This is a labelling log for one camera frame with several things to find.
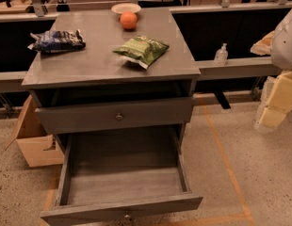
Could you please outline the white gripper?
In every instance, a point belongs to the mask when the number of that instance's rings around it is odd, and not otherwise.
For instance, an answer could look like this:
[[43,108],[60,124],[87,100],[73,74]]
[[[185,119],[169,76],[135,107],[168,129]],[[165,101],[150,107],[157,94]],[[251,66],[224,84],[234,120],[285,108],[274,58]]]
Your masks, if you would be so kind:
[[263,134],[271,133],[292,110],[292,71],[283,71],[276,79],[269,76],[261,90],[260,102],[254,129]]

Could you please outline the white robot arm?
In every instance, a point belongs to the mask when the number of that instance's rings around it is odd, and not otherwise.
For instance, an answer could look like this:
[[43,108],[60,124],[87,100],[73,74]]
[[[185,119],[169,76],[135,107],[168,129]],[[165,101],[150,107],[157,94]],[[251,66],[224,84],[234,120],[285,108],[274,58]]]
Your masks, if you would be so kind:
[[275,79],[269,79],[262,92],[254,128],[269,133],[278,128],[292,111],[292,9],[275,30],[255,43],[251,52],[270,55],[271,63],[282,70]]

